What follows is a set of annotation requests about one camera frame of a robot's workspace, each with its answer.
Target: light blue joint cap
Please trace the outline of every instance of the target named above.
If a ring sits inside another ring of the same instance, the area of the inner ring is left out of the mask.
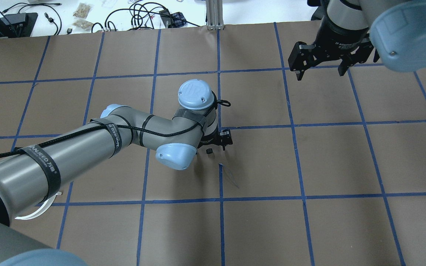
[[[185,170],[196,154],[194,146],[184,143],[169,143],[157,148],[155,158],[175,170]]]
[[[179,88],[179,103],[190,110],[202,110],[214,102],[212,89],[201,79],[185,81]]]
[[[79,257],[59,249],[36,249],[21,253],[0,266],[88,266]]]
[[[426,0],[396,5],[376,18],[370,38],[384,65],[398,72],[426,67]]]
[[[110,113],[112,111],[114,111],[116,108],[120,108],[120,107],[123,107],[123,106],[129,107],[127,105],[117,105],[117,104],[108,105],[108,107],[106,107],[106,109],[101,112],[100,118],[105,118],[105,117],[109,116]]]

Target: white floor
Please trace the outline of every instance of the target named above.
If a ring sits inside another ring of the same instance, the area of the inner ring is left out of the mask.
[[[20,0],[0,0],[0,10],[4,10]],[[73,12],[78,4],[83,2],[91,5],[90,13],[86,20],[95,23],[100,22],[104,25],[105,19],[111,11],[119,8],[128,8],[132,0],[45,0],[44,3],[62,3],[61,6],[54,7],[60,14],[62,19],[62,29],[60,34],[66,34],[67,28],[72,27],[72,33],[86,33],[81,28],[74,27],[72,24],[76,20]],[[182,12],[186,20],[198,25],[205,25],[206,5],[203,0],[155,0],[169,9],[171,13]],[[13,8],[7,14],[17,13],[19,8]],[[223,20],[225,24],[257,24],[268,22],[284,22],[284,21],[303,21],[310,20],[315,7],[309,7],[306,0],[223,0]],[[32,36],[52,35],[55,32],[55,25],[49,23],[44,17],[47,12],[53,17],[57,24],[60,24],[57,15],[48,7],[30,7],[25,8],[22,12],[37,12],[39,18],[32,32]],[[127,30],[131,28],[131,16],[129,11],[119,11],[110,17],[118,30]],[[155,15],[154,27],[163,28],[160,17]]]

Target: black cable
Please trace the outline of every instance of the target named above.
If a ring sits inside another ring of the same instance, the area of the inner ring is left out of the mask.
[[[0,10],[0,14],[3,16],[3,18],[7,21],[7,23],[9,24],[9,26],[11,27],[12,31],[14,32],[14,34],[16,35],[16,37],[19,37],[19,35],[17,35],[16,29],[14,29],[14,26],[11,24],[11,22],[9,22],[9,20],[7,19],[7,17],[3,14],[3,12],[1,12]]]
[[[53,24],[57,27],[57,30],[55,31],[54,35],[57,35],[59,34],[59,26],[55,22],[53,22]]]
[[[113,24],[113,28],[115,28],[115,31],[117,31],[115,24],[112,21],[108,21],[108,29],[111,31],[111,28],[109,27],[109,23]]]
[[[26,6],[40,6],[40,5],[61,6],[61,3],[39,3],[39,4],[27,4],[27,3],[19,2],[19,3],[17,3],[17,4],[11,5],[10,7],[6,8],[5,10],[3,10],[3,13],[8,12],[10,9],[12,9],[13,7],[15,7],[15,6],[17,6],[17,5],[26,5]]]
[[[123,10],[133,10],[133,9],[132,9],[132,8],[120,8],[120,9],[118,9],[118,10],[114,10],[114,11],[112,11],[112,12],[111,12],[111,13],[110,13],[107,17],[106,17],[105,25],[108,23],[108,19],[109,19],[109,17],[110,17],[111,15],[113,15],[115,12],[123,11]],[[182,21],[182,22],[186,22],[186,23],[192,24],[192,25],[194,25],[194,26],[201,27],[200,25],[197,25],[197,24],[195,24],[195,23],[189,22],[189,21],[187,21],[187,20],[181,20],[181,19],[179,19],[179,18],[174,18],[174,17],[172,17],[172,16],[164,15],[164,14],[157,13],[157,12],[150,12],[150,11],[144,11],[144,10],[134,10],[134,11],[137,11],[137,12],[152,13],[152,14],[160,15],[161,17],[170,17],[170,18],[172,18],[173,20],[180,20],[180,21]]]
[[[100,23],[100,22],[96,22],[95,24],[93,24],[93,26],[91,26],[91,33],[93,33],[93,28],[94,28],[97,24],[101,27],[101,30],[103,30],[103,31],[105,30],[105,28],[103,28],[103,25],[101,25],[101,23]]]
[[[213,95],[215,97],[215,101],[211,105],[211,107],[208,109],[208,111],[206,111],[206,113],[203,114],[203,116],[205,116],[205,117],[208,116],[214,109],[218,108],[218,105],[222,105],[222,106],[226,106],[226,107],[231,106],[231,103],[229,101],[216,100],[216,95],[215,94],[213,94]],[[159,137],[169,138],[169,137],[175,137],[175,136],[187,133],[191,130],[194,130],[194,128],[196,128],[197,126],[201,126],[201,125],[200,125],[200,123],[195,123],[194,125],[192,125],[191,127],[187,128],[187,129],[184,129],[182,131],[178,131],[178,132],[175,132],[175,133],[169,133],[169,134],[159,133],[159,132],[151,131],[151,130],[148,130],[148,129],[145,129],[145,128],[136,127],[136,126],[125,126],[125,125],[116,125],[116,126],[118,128],[126,128],[126,129],[141,131],[141,132],[144,132],[144,133],[147,133],[147,134],[156,135],[156,136],[159,136]],[[58,138],[55,138],[53,140],[46,141],[44,143],[40,143],[39,146],[41,148],[45,148],[47,146],[51,146],[51,145],[54,145],[56,143],[60,143],[62,141],[66,141],[66,140],[69,140],[69,139],[72,139],[72,138],[75,138],[75,137],[78,137],[78,136],[81,136],[83,134],[86,134],[86,133],[89,133],[89,132],[92,132],[92,131],[96,131],[96,130],[99,130],[99,129],[106,129],[106,126],[100,125],[100,126],[85,128],[83,130],[80,130],[80,131],[77,131],[77,132],[74,132],[74,133],[71,133],[71,134],[68,134],[68,135],[65,135],[65,136],[58,137]],[[14,151],[10,151],[8,153],[0,153],[0,158],[5,158],[5,157],[8,157],[8,156],[18,155],[18,154],[23,154],[23,153],[24,152],[22,150],[14,150]]]
[[[21,8],[19,8],[19,10],[17,11],[17,13],[18,14],[20,14],[21,13],[21,10],[22,9],[24,9],[24,8],[26,8],[26,7],[34,7],[34,6],[44,6],[44,7],[50,7],[55,13],[56,13],[56,15],[57,15],[57,17],[59,17],[59,20],[60,20],[60,28],[59,28],[59,31],[57,32],[57,34],[56,35],[59,35],[60,34],[60,31],[62,30],[62,19],[61,19],[61,17],[60,17],[60,14],[59,14],[59,12],[57,12],[57,10],[55,10],[53,7],[51,7],[50,5],[47,5],[47,4],[43,4],[43,3],[41,3],[41,4],[37,4],[37,5],[30,5],[30,4],[26,4],[25,6],[23,6],[23,7],[21,7]]]

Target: cable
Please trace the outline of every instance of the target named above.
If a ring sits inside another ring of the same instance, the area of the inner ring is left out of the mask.
[[[108,21],[108,29],[111,31],[111,28],[109,27],[109,23],[113,24],[113,27],[115,28],[115,31],[117,31],[115,24],[112,21]]]
[[[15,7],[15,6],[17,6],[17,5],[26,5],[26,6],[40,6],[40,5],[61,6],[61,3],[39,3],[39,4],[27,4],[27,3],[19,2],[19,3],[17,3],[17,4],[11,5],[10,7],[6,8],[5,10],[3,10],[3,13],[8,12],[10,9],[12,9],[13,7]]]
[[[212,104],[211,107],[208,109],[208,111],[206,111],[206,113],[203,114],[203,116],[205,116],[205,117],[208,116],[214,109],[218,108],[218,105],[222,105],[222,106],[225,106],[225,107],[231,106],[231,103],[229,101],[216,100],[216,95],[215,94],[213,94],[213,95],[214,95],[214,98],[215,98],[214,104]],[[148,130],[148,129],[145,129],[145,128],[136,127],[136,126],[125,126],[125,125],[116,125],[116,126],[118,128],[126,128],[126,129],[135,130],[135,131],[141,131],[141,132],[144,132],[144,133],[147,133],[147,134],[156,135],[156,136],[159,136],[159,137],[169,138],[169,137],[174,137],[174,136],[178,136],[178,135],[182,135],[184,133],[187,133],[191,130],[194,130],[194,128],[196,128],[197,126],[201,126],[201,125],[200,125],[200,123],[197,122],[187,129],[184,129],[182,131],[178,131],[178,132],[175,132],[175,133],[169,133],[169,134],[159,133],[159,132],[151,131],[151,130]],[[72,138],[75,138],[75,137],[78,137],[78,136],[81,136],[81,135],[84,135],[86,133],[96,131],[96,130],[99,130],[99,129],[106,129],[106,126],[100,125],[100,126],[85,128],[83,130],[80,130],[80,131],[77,131],[77,132],[74,132],[74,133],[71,133],[71,134],[68,134],[68,135],[65,135],[65,136],[58,137],[58,138],[55,138],[53,140],[46,141],[44,143],[40,143],[39,146],[41,148],[45,148],[47,146],[51,146],[51,145],[54,145],[56,143],[60,143],[62,141],[66,141],[66,140],[69,140],[69,139],[72,139]],[[10,151],[8,153],[0,153],[0,158],[5,158],[5,157],[8,157],[8,156],[18,155],[18,154],[23,154],[23,153],[24,152],[22,150],[14,150],[14,151]]]
[[[57,35],[59,32],[59,26],[57,25],[57,23],[54,22],[54,25],[57,27],[57,30],[55,31],[54,35]]]
[[[100,22],[96,22],[95,24],[93,24],[93,26],[91,26],[91,33],[93,33],[93,28],[96,26],[96,24],[98,24],[101,27],[102,31],[105,31],[105,28],[103,28],[103,25],[101,25]]]
[[[133,11],[137,11],[137,12],[145,12],[145,13],[148,13],[148,14],[156,14],[156,15],[160,15],[161,17],[170,17],[170,18],[172,18],[173,20],[180,20],[180,19],[174,18],[174,17],[172,17],[172,16],[164,15],[164,14],[157,13],[157,12],[150,12],[150,11],[144,11],[144,10],[134,10],[134,9],[132,9],[132,8],[120,8],[120,9],[118,9],[118,10],[114,10],[114,11],[112,11],[112,12],[111,12],[111,13],[110,13],[107,17],[106,17],[105,25],[107,25],[107,24],[108,24],[108,19],[109,19],[109,17],[111,17],[111,15],[113,15],[115,12],[123,11],[123,10],[133,10]],[[187,20],[180,20],[180,21],[183,21],[183,22],[186,22],[186,23],[192,24],[192,25],[197,26],[197,27],[201,27],[200,25],[197,25],[197,24],[195,24],[195,23],[189,22],[189,21],[187,21]]]
[[[3,18],[7,21],[7,23],[9,24],[9,26],[11,27],[12,31],[14,32],[14,34],[16,35],[16,37],[19,37],[19,35],[16,32],[16,29],[14,29],[14,26],[11,24],[11,22],[9,22],[9,20],[7,19],[7,17],[3,14],[3,12],[1,12],[0,10],[0,14],[3,16]]]
[[[43,4],[43,3],[41,3],[41,4],[37,4],[37,5],[35,5],[35,4],[32,4],[32,5],[30,5],[30,4],[26,4],[25,6],[23,6],[23,7],[21,7],[21,8],[19,8],[19,10],[17,11],[17,13],[18,14],[20,14],[21,13],[21,10],[22,9],[24,9],[24,8],[26,8],[26,7],[34,7],[34,6],[44,6],[44,7],[50,7],[55,13],[56,13],[56,15],[57,15],[57,17],[59,17],[59,20],[60,20],[60,28],[59,28],[59,31],[57,32],[57,34],[56,35],[59,35],[60,34],[60,31],[62,30],[62,19],[61,19],[61,17],[60,17],[60,14],[59,14],[59,12],[57,12],[57,10],[55,10],[53,7],[51,7],[50,5],[47,5],[47,4]]]

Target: robotic arm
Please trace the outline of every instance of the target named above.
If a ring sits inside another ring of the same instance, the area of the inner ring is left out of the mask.
[[[374,47],[389,69],[410,72],[426,67],[426,0],[321,0],[326,12],[315,41],[296,42],[288,59],[300,81],[304,71],[341,59],[338,73],[364,63]]]
[[[230,106],[228,101],[217,100],[208,84],[199,79],[182,84],[178,95],[180,107],[171,120],[110,105],[101,119],[46,143],[19,149],[14,152],[19,155],[0,161],[0,263],[19,256],[12,261],[30,265],[31,260],[21,259],[41,256],[43,265],[49,265],[47,258],[55,256],[54,265],[85,265],[76,264],[79,259],[73,255],[49,249],[7,226],[29,207],[131,143],[156,150],[156,159],[176,170],[187,169],[203,145],[224,149],[232,144],[228,129],[218,131],[215,111],[218,105]],[[74,260],[63,264],[64,258]]]

